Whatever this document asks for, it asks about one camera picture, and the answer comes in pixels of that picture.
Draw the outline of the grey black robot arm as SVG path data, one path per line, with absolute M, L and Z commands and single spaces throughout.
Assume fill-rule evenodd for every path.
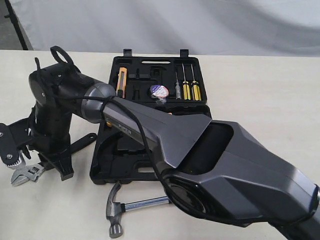
M 183 212 L 246 227 L 266 222 L 289 240 L 320 237 L 320 188 L 234 121 L 172 115 L 116 96 L 114 88 L 60 62 L 29 77 L 35 128 L 52 139 L 61 117 L 111 123 L 145 147 L 155 175 Z

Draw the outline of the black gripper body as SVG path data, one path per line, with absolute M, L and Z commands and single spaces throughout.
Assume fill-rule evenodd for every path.
M 63 106 L 55 108 L 39 101 L 35 102 L 33 112 L 30 120 L 33 142 L 28 145 L 28 149 L 44 155 L 70 155 L 72 113 Z

